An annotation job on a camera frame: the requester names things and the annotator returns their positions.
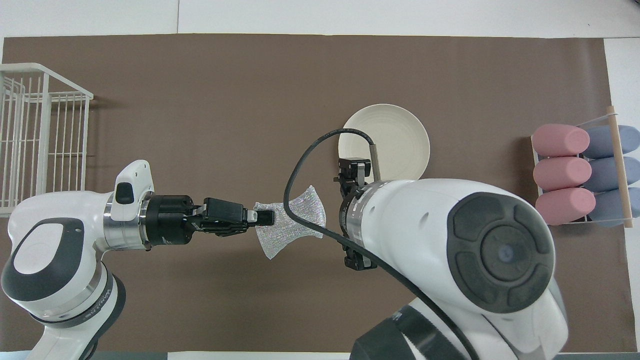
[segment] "round plate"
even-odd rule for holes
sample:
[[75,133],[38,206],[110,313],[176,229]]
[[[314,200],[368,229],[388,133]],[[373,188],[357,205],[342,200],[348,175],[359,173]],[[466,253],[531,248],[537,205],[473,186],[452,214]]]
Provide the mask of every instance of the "round plate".
[[[424,126],[414,114],[400,106],[376,104],[359,110],[345,128],[367,133],[378,147],[381,180],[418,180],[429,163],[430,142]],[[341,158],[371,158],[369,144],[354,134],[340,134]],[[367,177],[373,182],[373,172]]]

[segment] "white wire basket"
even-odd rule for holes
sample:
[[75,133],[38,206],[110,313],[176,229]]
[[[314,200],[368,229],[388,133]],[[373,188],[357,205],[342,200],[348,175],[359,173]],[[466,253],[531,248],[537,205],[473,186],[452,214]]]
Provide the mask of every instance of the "white wire basket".
[[0,64],[0,217],[24,199],[84,190],[93,94],[37,63]]

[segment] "pink cylinder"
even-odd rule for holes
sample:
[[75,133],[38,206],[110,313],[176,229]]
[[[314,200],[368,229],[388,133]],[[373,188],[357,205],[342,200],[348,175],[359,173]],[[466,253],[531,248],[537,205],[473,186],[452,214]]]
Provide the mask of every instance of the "pink cylinder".
[[533,169],[533,179],[545,191],[573,188],[591,177],[588,161],[575,156],[540,160]]
[[541,156],[572,156],[589,147],[589,134],[576,126],[546,124],[533,133],[531,142]]
[[549,225],[577,220],[596,206],[593,193],[584,188],[560,189],[544,193],[536,201],[536,210]]

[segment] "dish rack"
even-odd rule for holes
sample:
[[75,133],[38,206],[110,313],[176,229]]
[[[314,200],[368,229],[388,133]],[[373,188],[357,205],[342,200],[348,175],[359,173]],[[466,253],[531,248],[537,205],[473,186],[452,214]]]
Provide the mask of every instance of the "dish rack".
[[93,94],[37,63],[0,65],[0,217],[46,192],[84,190]]
[[[617,174],[618,188],[620,189],[620,197],[622,200],[622,213],[624,218],[594,221],[584,216],[580,219],[574,220],[573,222],[569,222],[567,224],[585,224],[588,222],[595,223],[595,222],[610,222],[615,220],[623,220],[624,226],[626,228],[631,228],[634,226],[633,216],[631,212],[631,198],[629,196],[629,189],[627,184],[627,171],[625,170],[624,157],[622,153],[622,145],[620,141],[620,130],[618,129],[618,119],[616,118],[616,115],[618,115],[618,113],[616,113],[614,107],[608,106],[606,115],[603,115],[593,120],[589,120],[587,122],[583,122],[576,126],[585,130],[595,126],[602,126],[602,125],[609,126],[609,130],[611,132],[611,142],[613,144],[613,157],[616,163],[616,171],[618,173]],[[533,149],[533,146],[531,146],[531,149],[533,151],[534,165],[537,165],[540,160],[547,158],[545,156],[538,155],[538,153]],[[576,156],[584,158],[582,154],[578,154]],[[545,191],[538,186],[538,196],[542,195],[543,193],[545,193]]]

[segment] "rolled towel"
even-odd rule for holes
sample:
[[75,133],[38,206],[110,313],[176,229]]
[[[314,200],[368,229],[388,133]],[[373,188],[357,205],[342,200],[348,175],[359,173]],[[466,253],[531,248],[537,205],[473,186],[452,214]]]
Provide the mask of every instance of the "rolled towel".
[[589,135],[576,126],[545,124],[533,133],[531,143],[542,156],[571,156],[587,149]]
[[[640,161],[634,158],[624,157],[625,172],[627,173],[627,185],[640,180]],[[591,177],[584,183],[584,187],[592,192],[601,193],[618,188],[618,173],[616,160],[604,158],[591,160]]]
[[[629,188],[629,198],[631,200],[631,215],[634,218],[640,216],[640,188]],[[622,198],[620,189],[596,195],[596,206],[589,213],[589,218],[595,221],[621,219],[625,216],[622,213]],[[612,220],[598,222],[598,225],[612,227],[624,223],[624,220]]]
[[533,169],[533,179],[545,191],[574,188],[591,177],[591,165],[575,156],[540,160]]
[[[622,153],[632,152],[640,147],[640,131],[633,126],[620,125],[620,142]],[[589,159],[610,158],[613,156],[613,144],[611,142],[611,131],[608,125],[596,126],[587,130],[591,142],[587,149],[582,152]]]
[[593,193],[584,188],[569,188],[544,193],[536,201],[536,210],[549,225],[577,220],[596,206]]

